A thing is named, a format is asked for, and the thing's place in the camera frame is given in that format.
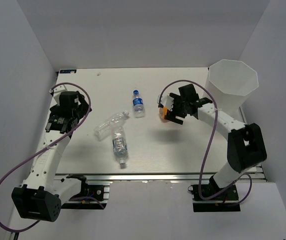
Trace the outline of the orange plastic bottle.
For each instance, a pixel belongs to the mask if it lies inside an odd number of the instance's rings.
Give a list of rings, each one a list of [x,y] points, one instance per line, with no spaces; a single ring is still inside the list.
[[[166,107],[159,107],[159,118],[163,123],[168,122],[169,120],[166,119],[168,109]]]

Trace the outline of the small blue Pepsi bottle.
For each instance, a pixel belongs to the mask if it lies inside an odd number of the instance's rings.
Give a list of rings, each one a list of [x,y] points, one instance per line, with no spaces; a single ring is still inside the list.
[[[132,105],[134,116],[136,118],[142,118],[145,116],[145,106],[138,90],[133,91]]]

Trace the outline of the clear water bottle white-blue label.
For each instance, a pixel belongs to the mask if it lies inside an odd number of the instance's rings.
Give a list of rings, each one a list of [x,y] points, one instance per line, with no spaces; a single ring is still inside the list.
[[[125,169],[129,157],[126,135],[122,126],[113,127],[111,130],[113,154],[121,169]]]

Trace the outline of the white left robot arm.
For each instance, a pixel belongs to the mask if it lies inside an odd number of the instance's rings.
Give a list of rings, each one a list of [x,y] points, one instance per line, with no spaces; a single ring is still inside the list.
[[[85,177],[69,174],[56,180],[55,175],[72,138],[63,135],[77,126],[89,110],[79,91],[60,93],[57,104],[50,108],[43,136],[45,151],[34,159],[29,176],[11,194],[21,218],[54,222],[62,205],[72,197],[82,200],[88,196]]]

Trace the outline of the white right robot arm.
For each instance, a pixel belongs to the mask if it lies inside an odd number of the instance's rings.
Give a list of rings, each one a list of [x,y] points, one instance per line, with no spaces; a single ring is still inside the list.
[[[212,127],[210,142],[215,133],[227,141],[227,162],[210,178],[208,184],[209,195],[219,200],[248,169],[267,159],[261,128],[256,123],[246,124],[223,112],[211,95],[199,97],[193,83],[178,90],[178,94],[171,92],[159,97],[162,119],[182,125],[186,116],[193,116]]]

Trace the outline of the white translucent plastic bin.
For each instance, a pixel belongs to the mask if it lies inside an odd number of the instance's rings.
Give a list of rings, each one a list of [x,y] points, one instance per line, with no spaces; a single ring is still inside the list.
[[[257,72],[238,60],[222,59],[208,68],[203,97],[213,96],[218,108],[231,117],[259,87]]]

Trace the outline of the blue label sticker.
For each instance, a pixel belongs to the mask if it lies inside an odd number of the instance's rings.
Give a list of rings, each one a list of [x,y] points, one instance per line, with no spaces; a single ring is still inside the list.
[[[61,69],[59,74],[75,74],[76,72],[76,69]]]

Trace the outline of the clear unlabelled plastic bottle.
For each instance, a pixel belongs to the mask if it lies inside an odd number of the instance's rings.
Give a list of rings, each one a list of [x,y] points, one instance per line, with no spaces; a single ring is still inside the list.
[[[113,114],[94,128],[94,136],[98,141],[102,141],[111,133],[113,127],[122,127],[129,116],[129,111],[121,111]]]

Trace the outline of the aluminium table frame rail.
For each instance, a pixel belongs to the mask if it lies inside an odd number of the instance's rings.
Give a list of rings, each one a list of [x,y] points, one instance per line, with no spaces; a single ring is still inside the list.
[[[266,180],[263,173],[248,173],[253,180]],[[154,181],[154,180],[198,180],[199,174],[114,174],[100,175],[92,174],[85,175],[90,181]],[[208,180],[212,174],[203,174],[202,179]],[[56,175],[55,180],[65,177],[64,175]]]

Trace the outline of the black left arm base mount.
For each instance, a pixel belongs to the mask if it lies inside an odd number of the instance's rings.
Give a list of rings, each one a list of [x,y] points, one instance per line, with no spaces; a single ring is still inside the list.
[[[62,204],[61,209],[69,210],[103,210],[107,206],[110,186],[107,183],[90,181],[85,175],[70,174],[66,180],[76,180],[80,192]]]

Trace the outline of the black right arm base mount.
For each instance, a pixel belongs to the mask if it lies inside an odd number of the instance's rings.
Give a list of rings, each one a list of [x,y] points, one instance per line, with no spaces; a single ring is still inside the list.
[[[211,199],[204,200],[199,195],[199,185],[190,185],[187,191],[192,195],[194,213],[240,212],[239,195],[235,185]]]

